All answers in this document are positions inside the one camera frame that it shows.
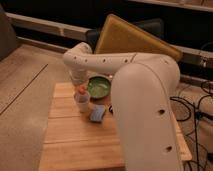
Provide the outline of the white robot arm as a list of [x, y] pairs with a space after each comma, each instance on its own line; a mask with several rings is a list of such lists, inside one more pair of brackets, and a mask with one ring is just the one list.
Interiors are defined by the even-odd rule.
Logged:
[[111, 103], [126, 171], [184, 171], [170, 96], [177, 62], [163, 54], [94, 54], [82, 42], [63, 55], [75, 83], [89, 71], [113, 77]]

